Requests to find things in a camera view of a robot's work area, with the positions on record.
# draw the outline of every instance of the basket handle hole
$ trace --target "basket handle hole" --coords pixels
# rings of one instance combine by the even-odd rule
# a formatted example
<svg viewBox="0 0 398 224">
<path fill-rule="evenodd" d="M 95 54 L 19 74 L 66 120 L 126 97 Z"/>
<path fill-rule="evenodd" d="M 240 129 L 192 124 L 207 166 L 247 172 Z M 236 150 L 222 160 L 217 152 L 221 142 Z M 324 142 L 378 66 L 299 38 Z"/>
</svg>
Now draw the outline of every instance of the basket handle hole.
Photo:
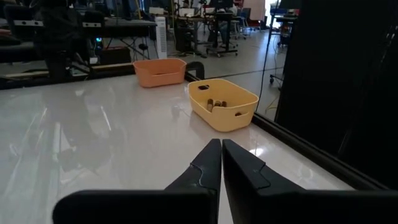
<svg viewBox="0 0 398 224">
<path fill-rule="evenodd" d="M 209 85 L 198 86 L 199 90 L 208 90 L 210 88 Z"/>
<path fill-rule="evenodd" d="M 245 115 L 245 114 L 247 114 L 248 112 L 237 112 L 236 114 L 235 114 L 235 116 L 243 116 L 243 115 Z"/>
</svg>

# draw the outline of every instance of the yellow basket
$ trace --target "yellow basket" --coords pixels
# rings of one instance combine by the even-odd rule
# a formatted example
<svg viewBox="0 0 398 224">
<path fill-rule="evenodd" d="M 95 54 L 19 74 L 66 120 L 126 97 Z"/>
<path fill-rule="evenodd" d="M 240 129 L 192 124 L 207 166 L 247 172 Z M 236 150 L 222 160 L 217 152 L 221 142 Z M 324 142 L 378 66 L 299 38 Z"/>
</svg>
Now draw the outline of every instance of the yellow basket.
<svg viewBox="0 0 398 224">
<path fill-rule="evenodd" d="M 221 132 L 234 131 L 250 124 L 259 101 L 258 96 L 234 83 L 210 79 L 188 84 L 191 107 L 212 128 Z M 227 102 L 227 107 L 207 110 L 209 99 Z"/>
</svg>

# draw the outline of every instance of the glossy table surface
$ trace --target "glossy table surface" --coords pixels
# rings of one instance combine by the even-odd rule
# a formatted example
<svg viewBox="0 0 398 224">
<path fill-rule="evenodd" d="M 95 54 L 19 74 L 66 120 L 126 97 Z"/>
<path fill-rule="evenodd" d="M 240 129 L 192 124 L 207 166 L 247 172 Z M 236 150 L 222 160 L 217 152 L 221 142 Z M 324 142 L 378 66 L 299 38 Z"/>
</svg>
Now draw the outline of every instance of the glossy table surface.
<svg viewBox="0 0 398 224">
<path fill-rule="evenodd" d="M 0 91 L 0 223 L 51 223 L 57 200 L 77 190 L 163 189 L 212 138 L 306 189 L 351 189 L 253 124 L 214 131 L 187 83 L 145 89 L 126 76 Z M 232 223 L 223 186 L 219 223 Z"/>
</svg>

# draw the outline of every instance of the jeans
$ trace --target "jeans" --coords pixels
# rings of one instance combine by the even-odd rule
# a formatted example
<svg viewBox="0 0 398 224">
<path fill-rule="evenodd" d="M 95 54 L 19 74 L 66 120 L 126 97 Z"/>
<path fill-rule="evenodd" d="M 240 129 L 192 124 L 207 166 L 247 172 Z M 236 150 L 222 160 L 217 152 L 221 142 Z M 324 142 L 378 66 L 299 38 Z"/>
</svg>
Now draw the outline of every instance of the jeans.
<svg viewBox="0 0 398 224">
<path fill-rule="evenodd" d="M 223 41 L 223 44 L 226 43 L 226 36 L 227 36 L 226 29 L 227 29 L 227 27 L 228 27 L 228 22 L 226 22 L 226 21 L 220 22 L 218 24 L 218 30 L 220 31 L 221 40 Z"/>
</svg>

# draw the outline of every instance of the plastic basket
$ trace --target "plastic basket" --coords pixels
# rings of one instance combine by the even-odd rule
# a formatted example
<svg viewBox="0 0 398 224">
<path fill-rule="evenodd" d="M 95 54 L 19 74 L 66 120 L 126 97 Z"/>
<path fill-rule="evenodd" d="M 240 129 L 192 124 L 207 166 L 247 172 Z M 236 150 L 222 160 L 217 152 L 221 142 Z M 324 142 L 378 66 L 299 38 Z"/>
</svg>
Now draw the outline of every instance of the plastic basket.
<svg viewBox="0 0 398 224">
<path fill-rule="evenodd" d="M 258 96 L 234 83 L 211 79 L 188 84 L 191 106 L 212 128 L 221 132 L 234 131 L 250 124 L 259 101 Z M 227 107 L 207 110 L 209 99 L 227 102 Z"/>
<path fill-rule="evenodd" d="M 133 63 L 142 87 L 155 87 L 184 82 L 187 63 L 178 58 L 139 60 Z"/>
</svg>

